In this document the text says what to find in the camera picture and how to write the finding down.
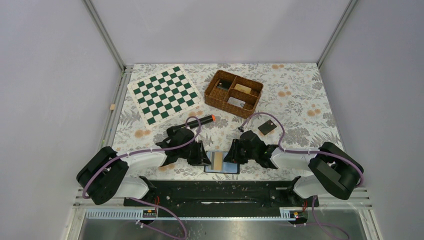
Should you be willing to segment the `black VIP card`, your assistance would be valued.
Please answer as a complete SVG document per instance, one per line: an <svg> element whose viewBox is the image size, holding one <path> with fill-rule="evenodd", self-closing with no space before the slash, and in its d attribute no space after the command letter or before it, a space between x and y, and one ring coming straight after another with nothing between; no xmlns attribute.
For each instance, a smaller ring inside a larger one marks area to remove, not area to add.
<svg viewBox="0 0 424 240"><path fill-rule="evenodd" d="M262 133L262 135L266 136L267 134L272 132L276 127L276 124L271 119L269 119L263 124L261 124L257 129Z"/></svg>

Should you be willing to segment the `black leather card holder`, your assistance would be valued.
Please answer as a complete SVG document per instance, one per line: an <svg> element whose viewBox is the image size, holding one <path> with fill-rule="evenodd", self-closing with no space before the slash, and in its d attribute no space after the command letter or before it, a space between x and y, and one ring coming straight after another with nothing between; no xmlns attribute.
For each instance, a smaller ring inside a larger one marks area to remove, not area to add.
<svg viewBox="0 0 424 240"><path fill-rule="evenodd" d="M213 174L233 174L240 173L240 165L237 163L225 162L224 158L228 152L222 151L207 151L206 156L209 158L211 164L204 167L204 173Z"/></svg>

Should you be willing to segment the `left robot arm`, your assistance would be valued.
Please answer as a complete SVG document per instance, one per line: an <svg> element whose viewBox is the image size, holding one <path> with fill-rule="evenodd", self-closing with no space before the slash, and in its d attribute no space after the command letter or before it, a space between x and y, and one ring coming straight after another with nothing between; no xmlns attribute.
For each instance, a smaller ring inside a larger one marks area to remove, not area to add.
<svg viewBox="0 0 424 240"><path fill-rule="evenodd" d="M209 165L203 144L198 140L201 128L192 131L179 128L152 148L119 154L111 146L101 148L78 172L77 182L83 188L82 198L102 205L113 197L136 198L148 206L155 200L155 192L147 181L133 174L147 168L164 167L178 159L186 159L192 166Z"/></svg>

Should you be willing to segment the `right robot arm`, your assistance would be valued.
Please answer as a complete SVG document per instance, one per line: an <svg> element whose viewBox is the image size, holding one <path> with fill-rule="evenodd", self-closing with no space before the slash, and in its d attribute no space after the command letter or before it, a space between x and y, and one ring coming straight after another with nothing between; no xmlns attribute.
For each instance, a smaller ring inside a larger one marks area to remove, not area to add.
<svg viewBox="0 0 424 240"><path fill-rule="evenodd" d="M292 181L286 198L293 206L325 193L348 200L363 181L363 167L331 142L325 142L319 148L288 149L277 144L265 144L249 130L239 139L232 140L223 161L242 165L250 160L266 169L293 168L312 173Z"/></svg>

